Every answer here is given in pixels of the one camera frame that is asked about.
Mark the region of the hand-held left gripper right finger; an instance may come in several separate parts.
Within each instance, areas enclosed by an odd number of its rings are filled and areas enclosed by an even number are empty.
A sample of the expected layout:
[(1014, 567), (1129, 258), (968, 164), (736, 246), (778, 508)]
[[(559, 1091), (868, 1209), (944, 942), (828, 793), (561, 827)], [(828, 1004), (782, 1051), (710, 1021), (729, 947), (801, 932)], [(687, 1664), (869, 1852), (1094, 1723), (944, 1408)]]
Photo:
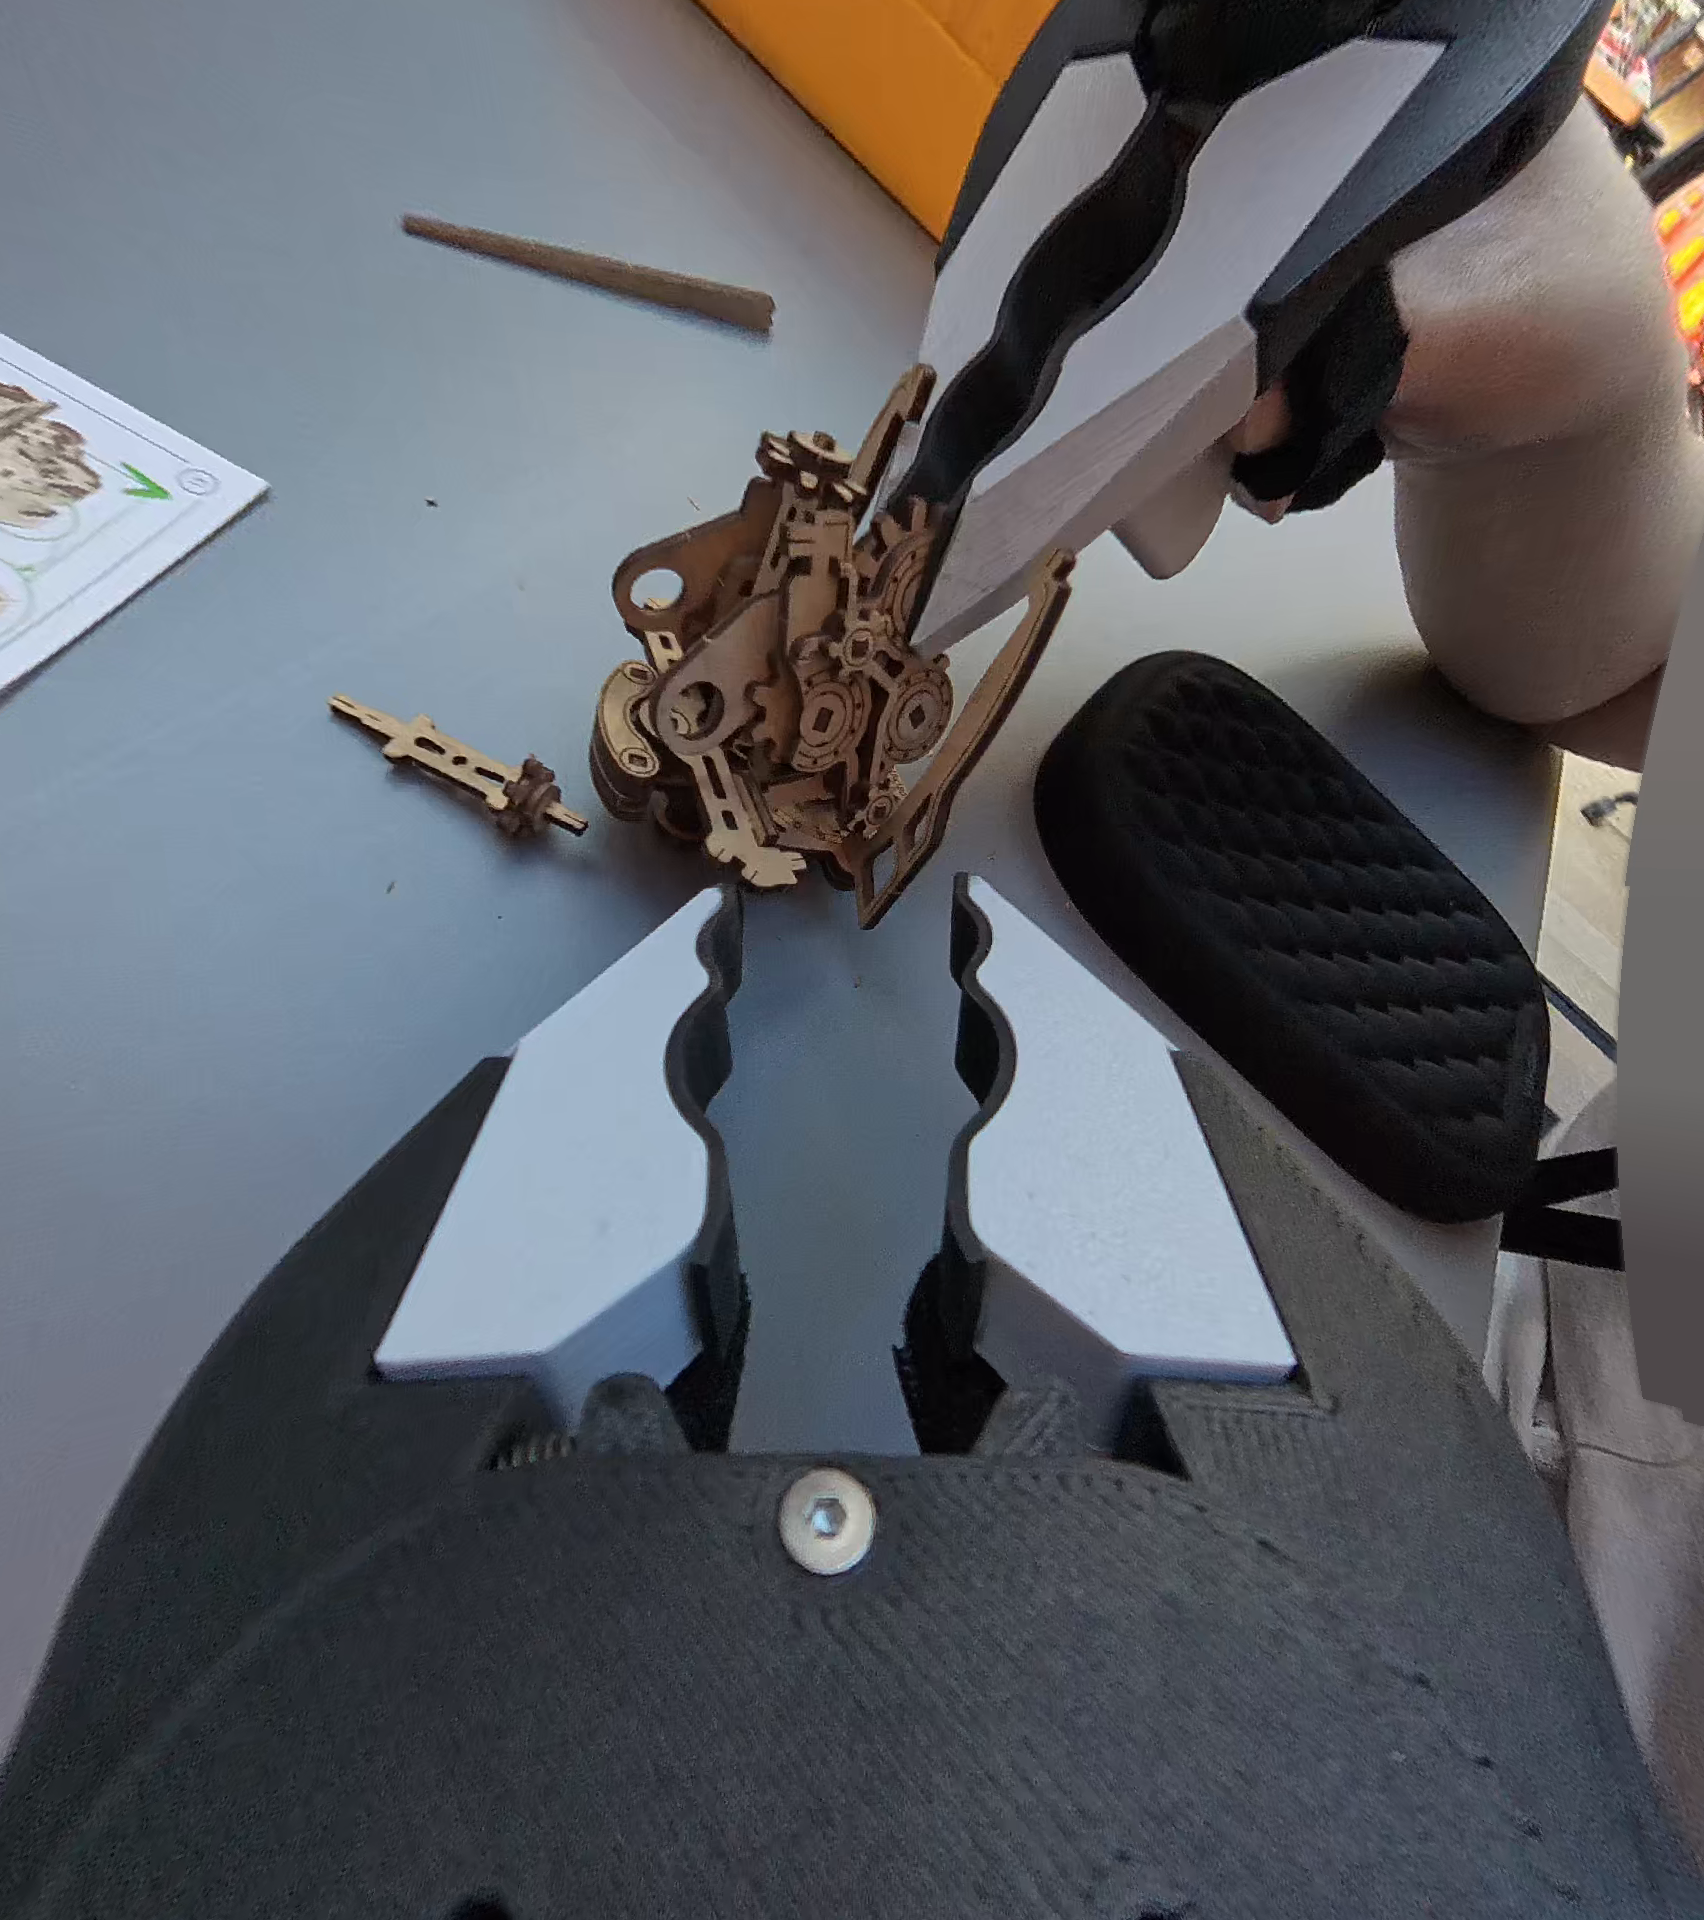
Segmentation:
[(980, 1108), (896, 1350), (917, 1453), (976, 1453), (1047, 1385), (1094, 1453), (1149, 1380), (1299, 1393), (1179, 1051), (983, 878), (957, 881), (951, 975)]

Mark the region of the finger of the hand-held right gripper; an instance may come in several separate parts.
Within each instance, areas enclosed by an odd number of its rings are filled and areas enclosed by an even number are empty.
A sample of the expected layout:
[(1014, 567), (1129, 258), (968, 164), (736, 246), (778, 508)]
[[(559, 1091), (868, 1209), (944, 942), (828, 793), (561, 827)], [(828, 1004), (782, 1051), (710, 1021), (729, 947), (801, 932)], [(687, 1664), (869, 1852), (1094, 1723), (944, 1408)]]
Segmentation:
[(1377, 144), (1440, 41), (1351, 38), (1229, 109), (1143, 288), (1076, 347), (1040, 416), (998, 456), (944, 543), (913, 642), (957, 648), (1032, 567), (1116, 535), (1170, 582), (1217, 528), (1224, 441), (1258, 392), (1257, 289)]
[(936, 267), (936, 368), (886, 508), (944, 517), (1059, 387), (1065, 357), (1143, 288), (1183, 209), (1202, 109), (1143, 83), (1135, 52), (1065, 59)]

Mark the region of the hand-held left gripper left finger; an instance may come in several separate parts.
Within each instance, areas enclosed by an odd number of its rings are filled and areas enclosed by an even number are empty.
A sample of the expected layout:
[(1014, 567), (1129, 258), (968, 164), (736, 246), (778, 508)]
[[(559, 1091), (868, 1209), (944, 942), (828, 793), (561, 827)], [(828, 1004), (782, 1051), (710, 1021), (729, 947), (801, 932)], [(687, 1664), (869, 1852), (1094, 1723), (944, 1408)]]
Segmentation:
[(373, 1350), (386, 1380), (526, 1375), (574, 1427), (602, 1375), (710, 1395), (728, 1442), (744, 1273), (710, 1097), (744, 906), (710, 886), (505, 1065)]

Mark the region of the wooden mechanical model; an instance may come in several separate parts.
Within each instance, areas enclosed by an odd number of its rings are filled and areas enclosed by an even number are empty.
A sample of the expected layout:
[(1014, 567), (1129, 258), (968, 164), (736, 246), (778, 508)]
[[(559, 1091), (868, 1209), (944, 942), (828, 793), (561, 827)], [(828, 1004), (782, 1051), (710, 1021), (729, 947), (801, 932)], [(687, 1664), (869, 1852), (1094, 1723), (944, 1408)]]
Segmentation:
[(758, 436), (738, 508), (615, 572), (642, 659), (601, 688), (588, 774), (608, 815), (701, 844), (748, 892), (821, 867), (876, 926), (944, 838), (965, 777), (1047, 652), (1071, 589), (1052, 548), (968, 702), (913, 648), (936, 510), (876, 510), (879, 471), (936, 387), (913, 367), (861, 452)]

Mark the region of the person's right forearm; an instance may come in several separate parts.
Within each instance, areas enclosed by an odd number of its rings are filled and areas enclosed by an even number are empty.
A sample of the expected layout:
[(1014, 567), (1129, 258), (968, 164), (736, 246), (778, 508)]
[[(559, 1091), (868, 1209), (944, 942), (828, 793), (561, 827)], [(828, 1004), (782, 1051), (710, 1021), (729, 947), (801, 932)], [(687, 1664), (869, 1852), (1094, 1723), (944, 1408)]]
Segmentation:
[(1412, 633), (1481, 710), (1642, 763), (1704, 548), (1704, 436), (1676, 416), (1396, 462)]

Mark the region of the person's right hand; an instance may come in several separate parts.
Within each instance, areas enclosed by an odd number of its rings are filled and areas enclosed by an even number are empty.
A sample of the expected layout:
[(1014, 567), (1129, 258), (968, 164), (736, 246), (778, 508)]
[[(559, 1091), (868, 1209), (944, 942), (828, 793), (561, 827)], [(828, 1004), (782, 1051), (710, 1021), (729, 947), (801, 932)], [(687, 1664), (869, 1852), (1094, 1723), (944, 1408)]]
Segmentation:
[(1390, 294), (1411, 347), (1377, 436), (1425, 559), (1700, 553), (1704, 447), (1655, 209), (1589, 99), (1484, 206), (1405, 248)]

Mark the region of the orange-yellow plastic container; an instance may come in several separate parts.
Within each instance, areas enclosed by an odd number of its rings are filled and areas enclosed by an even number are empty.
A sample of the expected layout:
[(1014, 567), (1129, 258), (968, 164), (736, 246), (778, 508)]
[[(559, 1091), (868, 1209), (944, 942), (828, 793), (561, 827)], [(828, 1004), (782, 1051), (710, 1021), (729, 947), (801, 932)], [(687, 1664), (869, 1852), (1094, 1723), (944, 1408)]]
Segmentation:
[(1047, 0), (709, 0), (934, 241)]

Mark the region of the dark wooden stick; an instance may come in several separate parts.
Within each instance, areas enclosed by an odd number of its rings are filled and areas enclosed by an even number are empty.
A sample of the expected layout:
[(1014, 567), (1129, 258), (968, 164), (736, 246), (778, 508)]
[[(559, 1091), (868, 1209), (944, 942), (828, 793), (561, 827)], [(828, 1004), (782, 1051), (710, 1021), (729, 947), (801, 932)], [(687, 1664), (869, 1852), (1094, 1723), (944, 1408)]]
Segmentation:
[(615, 299), (636, 299), (653, 310), (668, 313), (695, 313), (701, 324), (722, 324), (748, 336), (772, 336), (778, 304), (770, 289), (736, 288), (736, 283), (710, 283), (710, 277), (687, 277), (687, 271), (664, 271), (653, 262), (622, 262), (602, 255), (580, 255), (580, 248), (559, 248), (540, 246), (531, 233), (503, 233), (503, 231), (480, 231), (480, 226), (455, 226), (434, 220), (420, 209), (403, 215), (403, 233), (428, 241), (434, 248), (471, 255), (471, 258), (498, 258), (505, 267), (526, 267), (553, 283), (588, 288)]

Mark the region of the small wooden axle part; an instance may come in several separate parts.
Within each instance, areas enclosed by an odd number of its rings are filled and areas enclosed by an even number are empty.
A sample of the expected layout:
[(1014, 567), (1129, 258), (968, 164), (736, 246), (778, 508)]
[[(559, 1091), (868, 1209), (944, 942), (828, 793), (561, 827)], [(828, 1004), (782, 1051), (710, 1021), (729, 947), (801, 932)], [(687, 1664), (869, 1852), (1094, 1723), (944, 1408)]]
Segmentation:
[(588, 819), (561, 802), (559, 774), (540, 755), (509, 763), (439, 730), (428, 710), (392, 715), (341, 695), (326, 696), (326, 710), (370, 730), (392, 767), (411, 767), (471, 802), (505, 838), (540, 838), (553, 827), (572, 838), (588, 832)]

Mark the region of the printed instruction booklet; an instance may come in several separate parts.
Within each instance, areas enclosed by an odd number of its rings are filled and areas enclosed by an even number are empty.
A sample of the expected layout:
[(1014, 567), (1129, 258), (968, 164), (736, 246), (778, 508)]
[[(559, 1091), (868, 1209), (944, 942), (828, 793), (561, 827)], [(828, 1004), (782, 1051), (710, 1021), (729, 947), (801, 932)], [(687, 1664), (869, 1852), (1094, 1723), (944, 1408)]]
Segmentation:
[(265, 484), (0, 333), (0, 696)]

